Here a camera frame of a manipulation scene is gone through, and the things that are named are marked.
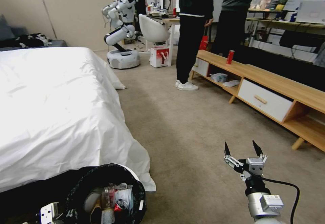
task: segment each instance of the beige carpet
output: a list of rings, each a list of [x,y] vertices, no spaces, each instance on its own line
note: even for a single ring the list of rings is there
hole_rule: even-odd
[[[105,52],[97,52],[105,59]],[[149,152],[157,191],[147,193],[142,223],[254,223],[245,183],[223,161],[224,142],[237,159],[255,157],[252,139],[269,155],[264,175],[301,189],[295,223],[324,223],[325,154],[207,80],[195,77],[195,92],[174,87],[176,66],[154,68],[149,57],[137,68],[115,70],[126,124]],[[294,188],[266,183],[285,204],[280,220],[290,223]]]

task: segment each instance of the white bed sheet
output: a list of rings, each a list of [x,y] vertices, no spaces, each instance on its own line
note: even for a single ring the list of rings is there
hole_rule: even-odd
[[[148,152],[129,132],[115,88],[124,86],[88,48],[0,52],[0,192],[108,163],[155,191]]]

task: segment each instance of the black trash bag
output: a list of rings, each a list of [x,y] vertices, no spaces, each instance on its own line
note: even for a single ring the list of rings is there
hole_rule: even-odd
[[[126,168],[112,163],[93,168],[79,180],[67,197],[67,210],[77,210],[78,223],[90,223],[90,214],[86,213],[83,208],[89,193],[94,188],[106,187],[111,184],[117,186],[121,183],[133,186],[133,208],[125,224],[138,224],[142,221],[147,210],[145,188]]]

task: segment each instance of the red shopping bag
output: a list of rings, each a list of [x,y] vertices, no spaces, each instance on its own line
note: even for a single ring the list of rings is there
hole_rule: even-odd
[[[209,39],[209,36],[207,35],[207,28],[205,28],[204,30],[204,36],[202,37],[202,40],[201,40],[201,44],[200,44],[200,49],[203,49],[203,50],[207,50],[207,46],[208,46],[208,39]]]
[[[208,36],[203,36],[202,37],[199,49],[207,50],[207,46],[208,46],[208,43],[209,43],[208,38],[209,38]]]

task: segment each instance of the drawer handle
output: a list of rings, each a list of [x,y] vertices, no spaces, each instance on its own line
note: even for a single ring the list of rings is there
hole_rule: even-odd
[[[261,97],[259,97],[258,95],[254,95],[254,98],[261,101],[263,104],[267,104],[267,101],[265,99],[262,99]]]

